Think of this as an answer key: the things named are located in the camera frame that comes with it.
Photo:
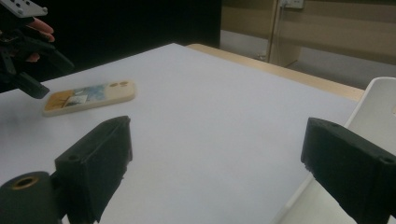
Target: phone case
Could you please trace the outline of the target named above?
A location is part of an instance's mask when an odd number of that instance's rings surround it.
[[[134,99],[132,80],[111,82],[53,93],[43,110],[43,116],[52,117],[103,105],[113,105]]]

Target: screw hole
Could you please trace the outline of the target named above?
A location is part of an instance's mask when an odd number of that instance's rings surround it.
[[[38,181],[36,176],[28,176],[15,182],[12,189],[26,189],[33,186]]]

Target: floor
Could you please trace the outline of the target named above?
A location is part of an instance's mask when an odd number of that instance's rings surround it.
[[[221,49],[262,60],[266,47],[265,39],[221,31]],[[396,65],[308,48],[302,48],[298,62],[288,68],[360,89],[365,89],[375,77],[396,77]]]

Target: white tabletop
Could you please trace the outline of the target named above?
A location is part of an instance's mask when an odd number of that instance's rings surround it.
[[[356,102],[168,45],[44,84],[132,79],[131,102],[44,118],[46,99],[0,94],[0,184],[54,159],[100,122],[131,119],[134,160],[101,223],[269,223],[305,180],[308,117],[345,124]]]

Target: wall outlet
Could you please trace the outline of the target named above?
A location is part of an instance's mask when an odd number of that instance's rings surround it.
[[[285,7],[303,8],[304,0],[287,0]]]

